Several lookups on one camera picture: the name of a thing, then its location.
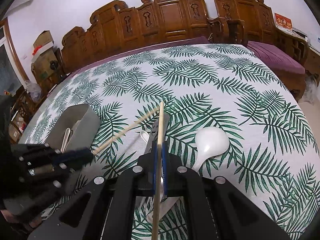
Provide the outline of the stainless steel fork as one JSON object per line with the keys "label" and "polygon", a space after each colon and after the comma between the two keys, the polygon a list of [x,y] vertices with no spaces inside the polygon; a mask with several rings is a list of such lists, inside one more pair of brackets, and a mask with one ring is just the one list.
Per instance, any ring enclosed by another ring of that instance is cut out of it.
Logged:
{"label": "stainless steel fork", "polygon": [[69,142],[69,140],[71,138],[71,133],[72,133],[72,130],[69,127],[66,128],[65,134],[63,136],[62,145],[61,145],[61,152],[62,153],[64,153],[66,148],[67,148],[68,142]]}

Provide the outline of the light bamboo chopstick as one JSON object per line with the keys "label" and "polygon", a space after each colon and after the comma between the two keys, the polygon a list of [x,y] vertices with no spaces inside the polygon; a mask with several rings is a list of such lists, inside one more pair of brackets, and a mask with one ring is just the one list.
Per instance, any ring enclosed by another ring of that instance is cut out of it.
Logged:
{"label": "light bamboo chopstick", "polygon": [[114,135],[112,138],[108,139],[107,141],[105,141],[102,145],[100,145],[97,149],[95,149],[93,151],[94,155],[97,155],[98,153],[100,153],[102,150],[104,150],[105,148],[107,148],[108,145],[112,144],[112,142],[116,141],[118,138],[122,137],[127,131],[130,131],[131,129],[135,128],[136,126],[138,126],[141,122],[143,122],[144,120],[146,120],[147,118],[149,118],[150,116],[156,114],[159,111],[160,107],[157,106],[154,109],[152,109],[151,111],[149,111],[148,113],[146,113],[144,116],[140,117],[139,119],[137,119],[134,123],[130,124],[129,126],[126,126],[123,130],[121,130],[119,133],[117,133],[116,135]]}
{"label": "light bamboo chopstick", "polygon": [[156,191],[153,198],[152,240],[158,239],[159,211],[161,203],[161,175],[162,175],[162,144],[164,132],[164,102],[159,105],[158,139],[157,139],[157,166]]}

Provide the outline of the grey metal utensil tray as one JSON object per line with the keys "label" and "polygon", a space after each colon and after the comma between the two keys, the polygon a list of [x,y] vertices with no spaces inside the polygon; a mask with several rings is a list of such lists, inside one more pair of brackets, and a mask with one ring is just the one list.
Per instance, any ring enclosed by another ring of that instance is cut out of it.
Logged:
{"label": "grey metal utensil tray", "polygon": [[101,120],[90,105],[80,104],[68,107],[58,118],[49,132],[46,143],[55,149],[61,149],[63,137],[67,128],[71,129],[71,136],[66,150],[89,148],[98,132]]}

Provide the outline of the large white plastic ladle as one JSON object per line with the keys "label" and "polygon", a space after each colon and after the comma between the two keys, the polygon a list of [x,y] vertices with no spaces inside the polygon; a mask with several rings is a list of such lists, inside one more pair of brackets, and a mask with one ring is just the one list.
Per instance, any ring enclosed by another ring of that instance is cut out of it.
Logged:
{"label": "large white plastic ladle", "polygon": [[199,171],[203,163],[211,158],[225,153],[229,148],[227,134],[217,127],[205,127],[200,129],[195,136],[197,158],[192,166],[194,171]]}

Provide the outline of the wooden chair at left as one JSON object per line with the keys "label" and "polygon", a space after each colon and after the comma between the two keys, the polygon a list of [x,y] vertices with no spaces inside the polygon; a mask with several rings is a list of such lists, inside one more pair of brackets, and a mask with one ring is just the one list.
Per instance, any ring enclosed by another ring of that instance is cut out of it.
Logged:
{"label": "wooden chair at left", "polygon": [[39,102],[33,102],[30,94],[21,86],[13,96],[13,100],[9,138],[11,144],[17,144],[30,120],[46,100],[46,96],[40,97]]}

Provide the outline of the leaf pattern tablecloth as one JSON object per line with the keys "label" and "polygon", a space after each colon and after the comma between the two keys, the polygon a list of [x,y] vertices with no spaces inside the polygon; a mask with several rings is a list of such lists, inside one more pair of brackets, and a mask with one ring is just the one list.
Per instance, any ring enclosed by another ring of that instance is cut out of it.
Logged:
{"label": "leaf pattern tablecloth", "polygon": [[95,150],[164,102],[171,153],[192,167],[199,129],[228,136],[227,152],[200,168],[224,176],[280,226],[301,239],[319,210],[319,148],[300,106],[247,48],[196,44],[148,50],[75,74],[27,133],[43,143],[62,113],[88,104],[101,120]]}

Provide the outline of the clear plastic bag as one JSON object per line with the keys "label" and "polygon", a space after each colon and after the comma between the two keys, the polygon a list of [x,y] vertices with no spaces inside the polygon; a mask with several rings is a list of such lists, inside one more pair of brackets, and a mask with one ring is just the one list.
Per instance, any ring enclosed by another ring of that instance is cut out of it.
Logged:
{"label": "clear plastic bag", "polygon": [[32,83],[29,80],[26,80],[25,84],[25,89],[30,94],[30,97],[33,100],[33,102],[39,102],[42,96],[41,87],[37,83]]}

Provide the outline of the stacked cardboard boxes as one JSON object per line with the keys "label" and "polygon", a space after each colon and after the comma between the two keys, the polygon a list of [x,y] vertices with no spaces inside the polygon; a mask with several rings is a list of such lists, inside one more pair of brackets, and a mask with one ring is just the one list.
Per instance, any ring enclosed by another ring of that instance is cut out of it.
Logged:
{"label": "stacked cardboard boxes", "polygon": [[47,93],[58,83],[59,75],[56,71],[60,67],[55,55],[54,40],[49,30],[40,33],[33,43],[33,48],[31,72],[42,91]]}

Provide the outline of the carved wooden sofa bench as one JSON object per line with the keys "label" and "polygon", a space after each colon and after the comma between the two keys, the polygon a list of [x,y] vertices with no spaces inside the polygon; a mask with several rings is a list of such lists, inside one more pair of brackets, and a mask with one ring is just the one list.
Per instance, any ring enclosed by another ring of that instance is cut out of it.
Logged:
{"label": "carved wooden sofa bench", "polygon": [[204,0],[141,0],[128,7],[114,0],[94,11],[90,27],[74,27],[62,39],[65,70],[154,44],[209,36]]}

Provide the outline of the purple seat cushion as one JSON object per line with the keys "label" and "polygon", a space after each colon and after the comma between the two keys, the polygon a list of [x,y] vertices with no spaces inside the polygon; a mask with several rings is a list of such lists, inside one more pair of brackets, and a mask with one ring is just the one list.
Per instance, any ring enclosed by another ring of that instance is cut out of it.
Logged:
{"label": "purple seat cushion", "polygon": [[304,67],[274,45],[248,41],[247,48],[263,61],[271,70],[281,70],[294,74],[305,74]]}

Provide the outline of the wooden side table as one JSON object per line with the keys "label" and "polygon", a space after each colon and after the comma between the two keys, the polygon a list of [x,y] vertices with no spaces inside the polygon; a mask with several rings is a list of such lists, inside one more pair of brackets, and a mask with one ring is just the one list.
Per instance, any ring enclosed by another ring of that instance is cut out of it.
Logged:
{"label": "wooden side table", "polygon": [[290,35],[275,28],[274,45],[300,63],[307,70],[319,69],[319,55],[312,51],[308,43],[302,39]]}

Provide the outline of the red paper box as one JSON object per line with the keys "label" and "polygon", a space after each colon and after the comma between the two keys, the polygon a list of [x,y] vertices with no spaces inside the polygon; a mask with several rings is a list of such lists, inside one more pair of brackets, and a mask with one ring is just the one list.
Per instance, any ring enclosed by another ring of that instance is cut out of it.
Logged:
{"label": "red paper box", "polygon": [[274,18],[275,18],[276,26],[278,28],[283,28],[283,29],[292,31],[293,26],[292,26],[291,19],[289,19],[283,15],[280,15],[278,13],[274,14]]}

